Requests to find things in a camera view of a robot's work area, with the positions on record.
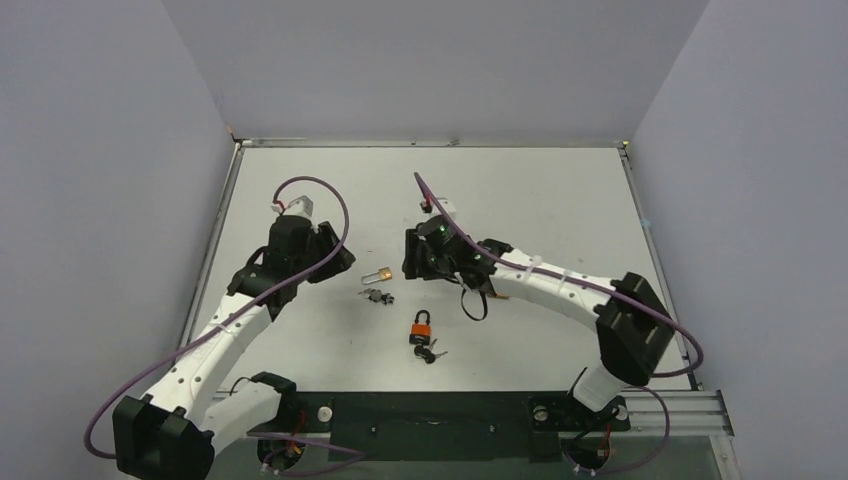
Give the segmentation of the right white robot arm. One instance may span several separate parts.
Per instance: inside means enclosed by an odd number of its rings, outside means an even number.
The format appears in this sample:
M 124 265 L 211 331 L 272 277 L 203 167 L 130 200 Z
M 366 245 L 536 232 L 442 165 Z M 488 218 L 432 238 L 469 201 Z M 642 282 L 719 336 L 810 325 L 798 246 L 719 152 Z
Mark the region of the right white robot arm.
M 564 400 L 566 418 L 588 427 L 626 387 L 654 377 L 675 336 L 668 312 L 644 277 L 573 273 L 498 240 L 474 245 L 441 215 L 404 233 L 402 271 L 410 280 L 444 280 L 483 297 L 506 296 L 564 315 L 595 333 L 599 358 Z

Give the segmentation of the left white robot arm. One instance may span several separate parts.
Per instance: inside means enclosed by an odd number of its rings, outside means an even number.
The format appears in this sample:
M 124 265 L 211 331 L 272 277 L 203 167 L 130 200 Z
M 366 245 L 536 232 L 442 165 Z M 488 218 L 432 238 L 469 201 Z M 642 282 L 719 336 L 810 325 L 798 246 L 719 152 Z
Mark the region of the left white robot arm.
M 298 402 L 283 378 L 261 374 L 256 387 L 215 401 L 218 388 L 250 344 L 297 295 L 348 270 L 355 257 L 344 236 L 306 213 L 281 214 L 268 242 L 232 277 L 200 337 L 180 349 L 170 370 L 141 397 L 112 413 L 115 460 L 137 479 L 204 479 L 216 456 L 254 427 L 291 427 Z

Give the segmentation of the small brass padlock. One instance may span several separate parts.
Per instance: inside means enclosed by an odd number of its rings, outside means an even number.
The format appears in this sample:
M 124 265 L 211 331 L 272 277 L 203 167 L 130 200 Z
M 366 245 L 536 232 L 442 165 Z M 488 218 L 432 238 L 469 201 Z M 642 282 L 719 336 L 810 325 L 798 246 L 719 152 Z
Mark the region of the small brass padlock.
M 381 267 L 374 272 L 363 275 L 360 279 L 362 285 L 373 285 L 391 280 L 393 272 L 389 267 Z

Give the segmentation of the orange black padlock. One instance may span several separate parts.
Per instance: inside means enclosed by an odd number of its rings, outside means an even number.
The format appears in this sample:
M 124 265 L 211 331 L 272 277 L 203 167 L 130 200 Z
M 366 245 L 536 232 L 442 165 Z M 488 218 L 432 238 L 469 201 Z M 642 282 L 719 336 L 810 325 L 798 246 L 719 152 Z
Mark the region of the orange black padlock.
M 408 341 L 412 345 L 429 346 L 432 342 L 431 314 L 428 310 L 419 310 L 410 328 Z

